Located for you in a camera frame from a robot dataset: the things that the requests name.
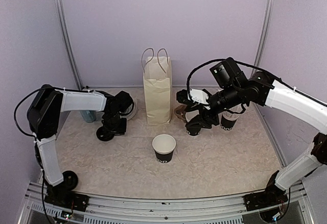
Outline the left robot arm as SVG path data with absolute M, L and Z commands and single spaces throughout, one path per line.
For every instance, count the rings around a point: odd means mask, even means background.
M 129 93 L 120 91 L 111 95 L 104 91 L 77 91 L 45 84 L 33 91 L 36 96 L 28 111 L 27 119 L 34 139 L 36 159 L 47 184 L 54 187 L 51 197 L 59 205 L 66 206 L 72 196 L 69 191 L 78 185 L 77 175 L 70 170 L 61 172 L 55 141 L 60 114 L 67 111 L 101 112 L 101 127 L 96 136 L 101 141 L 110 141 L 127 130 L 127 116 L 133 112 L 135 102 Z

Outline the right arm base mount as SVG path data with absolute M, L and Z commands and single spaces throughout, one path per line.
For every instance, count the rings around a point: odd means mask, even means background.
M 288 201 L 288 197 L 284 192 L 275 193 L 265 191 L 247 194 L 243 196 L 243 199 L 247 211 L 267 208 Z

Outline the cream paper takeout bag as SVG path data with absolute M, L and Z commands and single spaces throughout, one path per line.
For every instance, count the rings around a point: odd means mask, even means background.
M 172 62 L 165 48 L 164 56 L 149 47 L 141 56 L 146 116 L 149 125 L 169 124 L 172 116 Z

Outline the white wrapped straws bundle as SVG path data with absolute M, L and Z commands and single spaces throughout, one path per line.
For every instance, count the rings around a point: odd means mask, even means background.
M 237 120 L 239 116 L 241 115 L 240 113 L 242 112 L 242 107 L 241 105 L 234 106 L 232 108 L 229 108 L 227 111 L 223 112 L 223 116 L 228 119 L 228 120 Z

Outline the black paper coffee cup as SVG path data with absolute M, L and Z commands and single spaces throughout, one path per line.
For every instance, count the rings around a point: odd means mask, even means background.
M 159 163 L 168 163 L 172 160 L 176 140 L 168 134 L 157 135 L 152 141 L 152 148 Z

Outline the brown cardboard cup carrier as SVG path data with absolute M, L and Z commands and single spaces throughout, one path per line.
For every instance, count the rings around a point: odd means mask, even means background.
M 186 107 L 187 107 L 187 105 L 182 104 L 182 105 L 180 105 L 180 106 L 178 106 L 178 107 L 176 107 L 174 109 L 174 114 L 176 115 L 176 117 L 178 119 L 182 120 L 183 122 L 186 122 L 186 117 L 185 117 L 185 114 L 186 114 L 185 109 L 186 109 Z

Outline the aluminium frame post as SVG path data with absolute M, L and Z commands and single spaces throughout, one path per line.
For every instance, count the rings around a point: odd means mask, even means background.
M 76 83 L 76 86 L 79 90 L 83 89 L 83 84 L 80 78 L 80 74 L 77 68 L 77 64 L 75 61 L 71 41 L 69 38 L 69 33 L 68 33 L 68 28 L 65 20 L 65 14 L 64 14 L 64 6 L 63 6 L 63 1 L 62 0 L 55 0 L 57 12 L 58 12 L 58 17 L 59 17 L 59 25 L 61 28 L 61 33 L 63 37 L 63 42 L 64 42 L 64 47 L 66 49 L 69 65 L 72 70 L 73 78 Z
M 263 19 L 262 30 L 259 38 L 259 44 L 255 55 L 254 65 L 255 67 L 259 67 L 261 64 L 262 56 L 264 53 L 264 48 L 266 44 L 266 40 L 268 37 L 270 20 L 273 12 L 274 0 L 266 1 L 265 14 Z

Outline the black cup holding straws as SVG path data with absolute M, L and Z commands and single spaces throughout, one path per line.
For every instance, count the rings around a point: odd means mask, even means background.
M 238 114 L 231 114 L 224 112 L 221 115 L 220 127 L 224 131 L 231 131 L 234 128 L 234 125 L 239 118 Z

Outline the right aluminium frame post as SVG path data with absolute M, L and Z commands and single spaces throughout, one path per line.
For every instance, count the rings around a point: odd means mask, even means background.
M 262 56 L 264 53 L 264 48 L 266 44 L 266 40 L 268 37 L 270 20 L 273 12 L 274 0 L 266 1 L 265 14 L 263 19 L 262 30 L 259 38 L 259 44 L 255 55 L 254 65 L 255 67 L 259 67 L 261 64 Z

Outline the blue translucent cup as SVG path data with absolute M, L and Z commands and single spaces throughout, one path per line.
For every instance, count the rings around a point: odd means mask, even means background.
M 85 120 L 85 122 L 87 123 L 92 123 L 94 121 L 96 121 L 97 119 L 97 115 L 96 115 L 96 111 L 90 111 L 90 110 L 83 110 L 80 111 L 83 119 Z

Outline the black plastic cup lid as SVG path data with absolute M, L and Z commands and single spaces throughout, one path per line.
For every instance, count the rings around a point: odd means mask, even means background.
M 96 136 L 100 141 L 104 141 L 104 142 L 110 141 L 114 138 L 114 134 L 108 132 L 103 127 L 97 129 Z

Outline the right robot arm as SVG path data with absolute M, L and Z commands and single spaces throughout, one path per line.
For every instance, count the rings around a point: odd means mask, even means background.
M 318 130 L 313 143 L 304 153 L 271 176 L 261 195 L 262 202 L 271 206 L 293 183 L 326 164 L 326 103 L 289 86 L 262 68 L 257 68 L 248 79 L 239 68 L 242 62 L 232 57 L 215 59 L 214 62 L 216 65 L 210 68 L 210 72 L 221 91 L 210 94 L 205 89 L 187 87 L 176 94 L 177 101 L 187 105 L 188 110 L 199 111 L 185 125 L 190 135 L 195 136 L 201 129 L 217 126 L 218 115 L 222 112 L 233 114 L 232 108 L 236 106 L 241 106 L 244 113 L 250 103 L 281 110 Z

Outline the left aluminium frame post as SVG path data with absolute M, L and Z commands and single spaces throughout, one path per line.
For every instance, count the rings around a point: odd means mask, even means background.
M 64 47 L 66 49 L 69 65 L 72 70 L 73 78 L 76 83 L 76 86 L 79 90 L 83 89 L 83 84 L 80 78 L 80 74 L 77 68 L 77 64 L 75 61 L 71 41 L 69 38 L 69 33 L 68 33 L 68 28 L 65 20 L 65 14 L 64 14 L 64 6 L 63 6 L 63 1 L 62 0 L 55 0 L 57 12 L 58 12 L 58 17 L 59 17 L 59 25 L 61 28 L 61 33 L 63 37 L 63 42 L 64 42 Z

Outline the aluminium front frame rail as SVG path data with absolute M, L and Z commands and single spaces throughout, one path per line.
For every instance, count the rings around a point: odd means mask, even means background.
M 73 206 L 43 201 L 46 187 L 30 183 L 16 223 L 324 223 L 302 182 L 285 202 L 252 202 L 261 190 L 202 198 L 151 199 L 72 192 Z

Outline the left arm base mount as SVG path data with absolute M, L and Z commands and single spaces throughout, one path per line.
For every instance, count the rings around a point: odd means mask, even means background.
M 49 192 L 45 196 L 45 202 L 70 209 L 85 212 L 89 202 L 89 196 L 72 191 Z

